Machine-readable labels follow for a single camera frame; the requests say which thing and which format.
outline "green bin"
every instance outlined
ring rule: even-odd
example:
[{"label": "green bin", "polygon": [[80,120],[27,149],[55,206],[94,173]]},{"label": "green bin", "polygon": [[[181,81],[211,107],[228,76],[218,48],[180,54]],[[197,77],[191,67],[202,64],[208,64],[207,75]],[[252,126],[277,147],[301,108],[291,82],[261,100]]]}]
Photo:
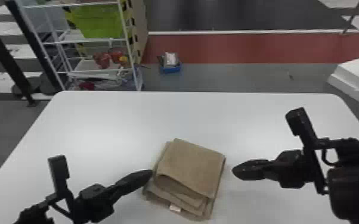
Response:
[{"label": "green bin", "polygon": [[85,38],[123,38],[118,5],[76,7],[72,8],[71,16]]}]

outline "beige towel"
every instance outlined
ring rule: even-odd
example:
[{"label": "beige towel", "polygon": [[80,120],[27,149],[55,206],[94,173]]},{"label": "beige towel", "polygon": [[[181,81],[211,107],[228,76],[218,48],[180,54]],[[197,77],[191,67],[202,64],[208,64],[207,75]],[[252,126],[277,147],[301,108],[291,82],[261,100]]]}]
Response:
[{"label": "beige towel", "polygon": [[210,218],[225,157],[198,145],[168,142],[154,167],[144,193],[151,201],[180,208],[192,220]]}]

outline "black pole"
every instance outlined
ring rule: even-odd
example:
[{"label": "black pole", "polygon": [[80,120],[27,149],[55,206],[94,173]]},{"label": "black pole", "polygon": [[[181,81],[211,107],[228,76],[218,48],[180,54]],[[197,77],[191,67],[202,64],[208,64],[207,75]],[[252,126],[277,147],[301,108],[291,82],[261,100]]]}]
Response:
[{"label": "black pole", "polygon": [[20,88],[22,94],[29,102],[29,105],[36,105],[35,100],[31,96],[32,87],[29,81],[26,79],[22,73],[17,62],[13,59],[13,56],[8,52],[3,41],[0,38],[0,63],[3,65],[4,69],[10,75],[14,83]]},{"label": "black pole", "polygon": [[359,2],[356,5],[355,10],[354,10],[353,14],[351,15],[351,18],[349,18],[348,25],[346,25],[346,28],[342,31],[342,35],[347,33],[347,31],[351,27],[352,22],[354,21],[356,15],[358,14],[358,12],[359,12]]},{"label": "black pole", "polygon": [[50,83],[52,83],[53,87],[56,88],[57,91],[61,91],[61,86],[57,80],[57,78],[54,76],[54,72],[50,66],[50,64],[45,59],[46,55],[42,51],[41,44],[36,40],[35,34],[30,31],[28,25],[26,24],[24,18],[21,15],[21,12],[18,8],[17,3],[15,0],[7,0],[5,1],[5,5],[7,6],[8,10],[11,12],[13,17],[15,18],[18,26],[20,27],[22,33],[24,34],[26,40],[28,41],[30,47],[32,48],[33,52],[35,53],[36,57],[38,58],[43,71],[45,71],[45,74],[50,80]]}]

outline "blue box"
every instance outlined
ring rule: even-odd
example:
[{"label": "blue box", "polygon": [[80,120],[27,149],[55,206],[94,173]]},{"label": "blue box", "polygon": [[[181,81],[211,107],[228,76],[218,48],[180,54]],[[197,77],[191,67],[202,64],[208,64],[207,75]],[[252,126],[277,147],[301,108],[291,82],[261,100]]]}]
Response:
[{"label": "blue box", "polygon": [[163,66],[160,66],[160,72],[163,74],[170,74],[170,73],[176,73],[181,71],[182,63],[180,62],[179,65],[171,68],[164,68]]}]

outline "shelf rack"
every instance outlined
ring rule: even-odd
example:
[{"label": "shelf rack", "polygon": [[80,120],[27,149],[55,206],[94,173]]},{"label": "shelf rack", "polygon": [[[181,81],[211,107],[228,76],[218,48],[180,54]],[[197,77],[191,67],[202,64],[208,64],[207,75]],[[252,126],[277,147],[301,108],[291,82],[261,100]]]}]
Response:
[{"label": "shelf rack", "polygon": [[[45,59],[51,66],[61,88],[69,89],[78,79],[118,80],[126,74],[132,74],[135,89],[140,91],[143,77],[137,64],[140,63],[140,52],[134,47],[136,27],[131,21],[130,0],[95,1],[86,3],[61,3],[61,0],[48,1],[39,4],[39,0],[20,0],[20,12],[29,29],[35,34],[41,45]],[[66,18],[67,9],[90,5],[117,5],[123,34],[119,38],[86,38],[81,30],[73,29]],[[57,53],[49,54],[48,49],[56,49]],[[110,62],[106,69],[100,69],[92,56],[96,52],[106,52],[109,48],[120,49],[129,60],[124,68]],[[68,82],[63,83],[61,75],[68,76]]]}]

